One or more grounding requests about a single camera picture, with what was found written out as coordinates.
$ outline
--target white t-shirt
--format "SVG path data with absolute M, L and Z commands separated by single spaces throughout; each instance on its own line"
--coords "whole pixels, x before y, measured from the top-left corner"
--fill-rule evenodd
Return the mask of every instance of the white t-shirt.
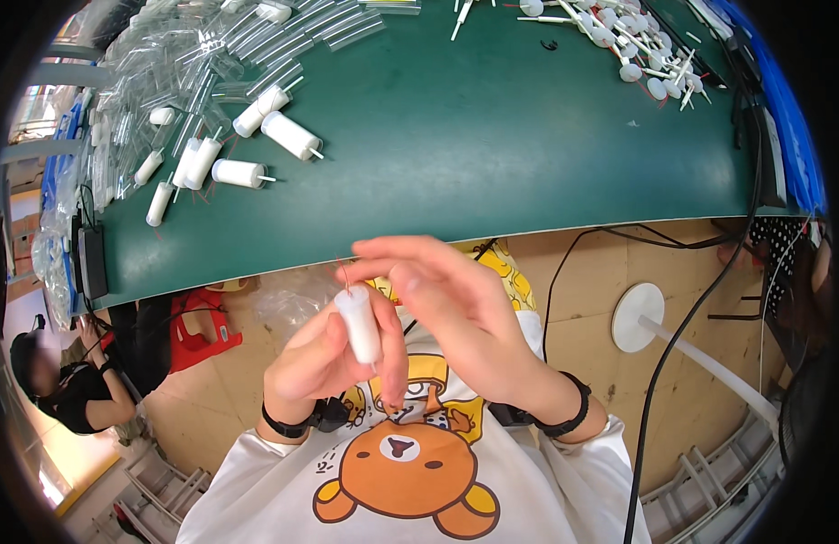
M 518 311 L 540 353 L 537 313 Z M 402 317 L 406 325 L 412 318 Z M 408 393 L 387 415 L 379 379 L 343 398 L 349 423 L 300 446 L 238 437 L 177 542 L 621 542 L 631 489 L 624 424 L 566 445 L 504 428 L 417 326 Z M 642 509 L 634 541 L 651 542 Z

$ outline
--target green workbench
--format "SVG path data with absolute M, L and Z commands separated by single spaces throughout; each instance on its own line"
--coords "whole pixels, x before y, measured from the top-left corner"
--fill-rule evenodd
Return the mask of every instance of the green workbench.
M 726 75 L 708 30 L 680 2 L 664 6 Z M 318 44 L 283 112 L 323 139 L 325 160 L 303 163 L 260 132 L 241 138 L 230 158 L 282 181 L 216 184 L 209 204 L 182 190 L 155 233 L 144 218 L 170 159 L 102 213 L 109 294 L 97 306 L 346 257 L 352 241 L 383 234 L 456 241 L 747 213 L 752 175 L 732 146 L 730 92 L 659 110 L 577 29 L 517 16 L 483 0 L 453 43 L 452 1 L 426 0 L 419 16 L 383 16 L 385 30 L 344 49 Z

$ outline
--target person's hand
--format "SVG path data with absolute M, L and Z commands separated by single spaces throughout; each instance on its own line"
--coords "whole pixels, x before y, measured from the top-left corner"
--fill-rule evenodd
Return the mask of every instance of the person's hand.
M 105 357 L 102 354 L 102 344 L 99 343 L 99 329 L 95 323 L 90 322 L 87 316 L 81 316 L 79 321 L 78 335 L 81 343 L 87 348 L 87 360 L 90 360 L 97 367 L 105 364 Z
M 374 369 L 381 377 L 383 402 L 402 406 L 407 389 L 407 352 L 395 307 L 366 284 L 350 289 L 366 289 L 370 293 L 371 309 L 380 325 L 380 360 L 373 368 L 356 361 L 347 342 L 344 320 L 331 303 L 296 332 L 283 354 L 265 371 L 266 406 L 271 393 L 285 401 L 337 397 L 360 381 L 372 378 Z
M 501 277 L 489 267 L 425 236 L 374 238 L 352 249 L 360 260 L 338 271 L 340 278 L 389 277 L 450 368 L 481 397 L 531 411 L 538 384 L 559 381 L 531 351 Z

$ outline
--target red plastic stool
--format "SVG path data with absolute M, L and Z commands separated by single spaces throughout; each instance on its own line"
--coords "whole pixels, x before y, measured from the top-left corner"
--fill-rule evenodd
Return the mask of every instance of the red plastic stool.
M 184 296 L 175 297 L 171 301 L 171 314 L 175 315 L 181 311 L 195 310 L 199 307 L 210 308 L 210 318 L 217 329 L 217 341 L 209 343 L 202 334 L 189 334 L 184 324 L 184 317 L 178 316 L 171 321 L 171 370 L 169 374 L 180 372 L 190 368 L 194 364 L 201 363 L 208 357 L 221 354 L 230 347 L 240 345 L 243 342 L 241 333 L 229 333 L 226 325 L 226 316 L 223 312 L 217 311 L 220 306 L 221 292 L 207 291 L 204 288 L 190 291 Z

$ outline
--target person's left hand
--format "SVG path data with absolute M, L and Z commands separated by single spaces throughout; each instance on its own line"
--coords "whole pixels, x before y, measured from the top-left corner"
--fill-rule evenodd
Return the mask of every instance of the person's left hand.
M 381 358 L 374 364 L 382 381 L 381 398 L 390 406 L 401 407 L 407 389 L 407 350 L 395 307 L 366 284 L 350 289 L 366 289 L 370 293 L 382 344 Z M 269 392 L 286 401 L 337 397 L 373 376 L 371 364 L 356 361 L 347 342 L 344 319 L 331 303 L 305 323 L 265 371 L 266 406 L 274 401 Z

